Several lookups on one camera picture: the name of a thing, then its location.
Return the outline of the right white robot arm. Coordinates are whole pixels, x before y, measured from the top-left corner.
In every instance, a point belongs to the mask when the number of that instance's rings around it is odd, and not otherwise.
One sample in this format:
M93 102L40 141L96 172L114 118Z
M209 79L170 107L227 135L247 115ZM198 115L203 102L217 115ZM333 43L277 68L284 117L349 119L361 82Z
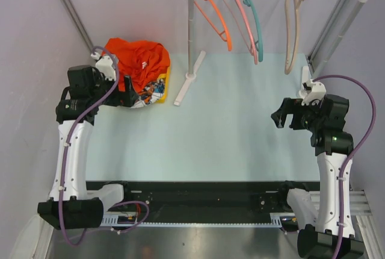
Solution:
M310 144L320 176L319 206L313 205L308 191L296 187L277 197L278 206L293 211L297 218L301 258L360 258L365 252L365 244L356 239L350 213L354 142L343 130L349 107L349 101L337 95L325 95L309 105L299 98L285 98L271 115L276 127L283 128L291 114L291 129L312 134Z

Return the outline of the orange shorts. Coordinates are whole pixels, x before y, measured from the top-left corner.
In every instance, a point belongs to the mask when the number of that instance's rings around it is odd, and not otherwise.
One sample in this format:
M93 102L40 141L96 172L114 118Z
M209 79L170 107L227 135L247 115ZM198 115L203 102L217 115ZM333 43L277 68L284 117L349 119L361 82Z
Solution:
M131 78L134 90L140 92L148 83L166 73L171 64L168 51L158 42L128 42L121 38L111 38L105 49L116 55L119 60L121 92L125 91L125 76Z

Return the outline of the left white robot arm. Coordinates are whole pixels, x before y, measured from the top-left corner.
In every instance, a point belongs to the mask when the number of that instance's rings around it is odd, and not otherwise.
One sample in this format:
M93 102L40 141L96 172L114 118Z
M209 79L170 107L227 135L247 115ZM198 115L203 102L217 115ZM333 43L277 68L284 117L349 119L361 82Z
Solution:
M133 196L119 183L88 193L87 150L100 105L121 106L124 96L116 84L116 69L82 65L67 71L69 86L55 109L59 151L55 180L48 200L38 203L40 217L55 229L97 228L114 205L121 211L132 206Z

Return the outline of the beige hanger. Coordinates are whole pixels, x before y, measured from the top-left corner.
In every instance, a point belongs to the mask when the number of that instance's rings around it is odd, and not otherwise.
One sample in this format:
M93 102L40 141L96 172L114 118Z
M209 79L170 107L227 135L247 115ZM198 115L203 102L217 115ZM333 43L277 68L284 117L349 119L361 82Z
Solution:
M285 0L286 55L284 73L289 75L295 65L300 39L300 6L305 0Z

